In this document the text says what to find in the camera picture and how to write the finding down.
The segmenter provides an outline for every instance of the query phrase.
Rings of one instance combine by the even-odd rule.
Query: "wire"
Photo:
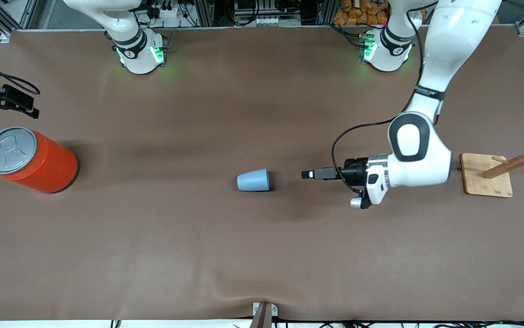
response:
[[[349,188],[350,191],[353,191],[353,193],[356,193],[356,194],[361,193],[361,190],[351,187],[349,185],[349,183],[347,182],[347,180],[345,179],[345,177],[343,176],[343,174],[341,173],[341,169],[339,168],[339,165],[337,164],[336,157],[335,157],[336,144],[339,142],[339,140],[342,137],[344,137],[347,133],[353,131],[354,129],[358,129],[358,128],[362,128],[362,127],[372,127],[372,126],[375,126],[375,125],[382,125],[382,124],[390,123],[391,121],[393,121],[394,118],[395,118],[395,116],[393,118],[389,119],[389,120],[385,120],[385,121],[381,121],[381,122],[355,125],[354,127],[348,128],[345,131],[343,131],[343,133],[341,133],[337,137],[337,139],[335,139],[334,143],[332,144],[332,147],[331,147],[331,159],[333,160],[333,166],[335,167],[335,170],[336,170],[337,174],[341,177],[341,180],[343,180],[343,183],[345,183],[347,188]]]
[[[168,38],[168,42],[167,42],[167,50],[173,45],[173,37],[175,36],[175,31],[176,31],[176,28],[173,29],[173,31],[171,32],[171,37]]]
[[[193,20],[193,17],[191,17],[191,12],[187,8],[187,4],[185,3],[185,1],[184,0],[179,0],[178,3],[179,3],[179,8],[181,9],[181,12],[183,12],[183,17],[185,17],[185,15],[187,15],[187,17],[185,17],[185,19],[187,19],[189,24],[191,24],[191,26],[193,26],[193,27],[199,27],[197,22]]]
[[[13,75],[5,74],[5,73],[3,73],[1,71],[0,71],[0,77],[4,77],[10,83],[13,83],[17,87],[23,89],[23,91],[27,91],[27,92],[31,93],[32,95],[41,95],[41,91],[39,91],[39,89],[37,89],[37,87],[35,87],[35,85],[33,83],[31,83],[31,82],[29,82],[27,80],[24,80],[24,79],[22,79],[20,77],[14,77]],[[19,84],[18,82],[21,82],[21,83],[31,87],[31,89],[29,89],[28,87],[23,86],[22,84]]]
[[[418,32],[418,30],[416,28],[416,25],[413,23],[413,20],[409,16],[409,14],[410,14],[410,12],[420,11],[420,10],[423,10],[423,9],[426,9],[426,8],[430,8],[431,6],[435,6],[436,4],[438,4],[438,1],[434,2],[433,4],[429,4],[428,6],[424,6],[424,7],[421,7],[421,8],[410,9],[410,10],[408,10],[406,12],[407,20],[409,21],[410,25],[412,25],[413,30],[416,32],[417,45],[418,45],[418,49],[420,51],[420,71],[418,73],[416,85],[420,84],[420,80],[422,80],[422,74],[424,73],[424,46],[422,44],[422,37],[420,36],[420,32]]]
[[[414,12],[414,11],[417,11],[417,10],[423,10],[423,9],[426,9],[426,8],[430,8],[431,6],[434,6],[438,4],[438,1],[434,2],[433,4],[430,4],[428,6],[424,6],[424,7],[420,7],[420,8],[415,8],[415,9],[410,9],[406,12],[406,16],[407,16],[407,20],[409,21],[410,25],[412,25],[412,28],[413,30],[416,32],[416,38],[417,38],[417,43],[418,43],[418,48],[420,50],[420,70],[419,70],[419,73],[418,73],[418,77],[417,77],[417,83],[416,85],[420,84],[420,80],[422,79],[422,74],[424,72],[424,50],[423,50],[423,45],[422,45],[422,38],[420,37],[420,33],[417,31],[417,28],[416,28],[416,25],[413,23],[412,21],[412,18],[409,16],[410,12]],[[335,25],[332,25],[330,23],[321,23],[320,25],[330,25],[333,29],[335,29],[336,31],[338,31],[339,33],[343,34],[345,36],[345,38],[347,40],[349,40],[347,37],[349,35],[347,35],[347,32],[343,31],[343,29],[337,29],[337,27]],[[412,95],[410,96],[409,100],[407,101],[406,105],[404,106],[404,108],[401,110],[401,113],[402,112],[405,112],[407,110],[407,107],[409,106],[409,104],[412,102],[412,99],[413,99],[413,93]],[[335,156],[335,147],[336,147],[336,144],[339,142],[339,140],[341,140],[342,137],[344,137],[347,133],[355,130],[355,129],[358,129],[358,128],[362,128],[362,127],[372,127],[372,126],[375,126],[375,125],[383,125],[383,124],[386,124],[386,123],[390,123],[391,121],[393,121],[395,118],[397,118],[397,116],[394,116],[393,118],[390,118],[389,120],[385,120],[385,121],[381,121],[381,122],[375,122],[375,123],[366,123],[366,124],[359,124],[359,125],[355,125],[354,127],[351,127],[351,128],[348,128],[346,129],[345,131],[343,131],[343,133],[341,133],[337,139],[335,139],[335,141],[333,142],[332,146],[331,146],[331,159],[333,161],[333,166],[335,167],[335,170],[337,172],[337,174],[341,177],[341,180],[343,181],[343,183],[345,183],[345,186],[353,191],[353,193],[356,193],[356,194],[359,194],[361,193],[361,190],[359,189],[355,189],[353,187],[351,187],[351,185],[349,185],[349,183],[347,182],[347,180],[345,179],[345,177],[343,177],[343,174],[341,173],[341,169],[339,168],[339,165],[337,164],[336,162],[336,156]]]
[[[249,20],[246,21],[245,23],[239,23],[239,21],[235,21],[229,15],[230,11],[227,8],[228,7],[227,4],[230,4],[232,2],[232,0],[227,0],[226,1],[226,9],[225,9],[227,20],[229,20],[230,23],[235,25],[235,26],[244,26],[244,25],[248,25],[250,23],[253,23],[253,21],[255,21],[255,19],[258,17],[258,14],[260,13],[260,4],[259,4],[258,1],[259,0],[252,0],[252,16],[249,18]]]
[[[348,41],[349,43],[351,43],[352,45],[356,46],[357,48],[365,48],[365,46],[361,46],[360,44],[355,43],[355,42],[351,39],[351,37],[359,37],[359,34],[344,31],[341,27],[337,27],[336,25],[333,25],[333,24],[331,24],[331,23],[323,22],[323,23],[318,23],[318,25],[326,25],[326,26],[330,26],[330,27],[331,27],[332,29],[334,29],[335,31],[341,33],[341,35],[343,35],[343,36],[345,37],[345,39],[347,39],[347,41]],[[358,24],[358,26],[368,26],[368,27],[372,27],[372,28],[374,28],[374,29],[382,29],[382,27],[376,27],[376,26],[369,25],[369,24]]]

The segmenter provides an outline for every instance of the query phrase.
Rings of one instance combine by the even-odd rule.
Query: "can lid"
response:
[[[24,168],[35,156],[37,137],[23,127],[0,131],[0,174],[12,174]]]

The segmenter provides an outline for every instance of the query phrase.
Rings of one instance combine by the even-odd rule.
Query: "wooden stand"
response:
[[[464,153],[460,162],[468,195],[508,198],[513,196],[509,172],[524,166],[524,154],[507,160],[502,156]]]

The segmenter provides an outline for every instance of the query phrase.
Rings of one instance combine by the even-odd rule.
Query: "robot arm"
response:
[[[134,14],[141,0],[64,0],[67,6],[97,21],[116,44],[120,61],[129,71],[145,74],[164,64],[163,36],[141,29]]]
[[[440,0],[426,36],[426,64],[411,102],[387,131],[393,153],[347,160],[341,170],[348,183],[365,185],[351,200],[354,208],[379,204],[389,188],[439,185],[449,178],[452,152],[434,128],[448,84],[488,31],[501,0]],[[316,171],[303,172],[309,179]],[[335,172],[323,179],[340,179]]]

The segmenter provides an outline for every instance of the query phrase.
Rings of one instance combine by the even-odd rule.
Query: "blue plastic cup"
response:
[[[268,170],[256,170],[237,176],[237,188],[241,191],[270,191]]]

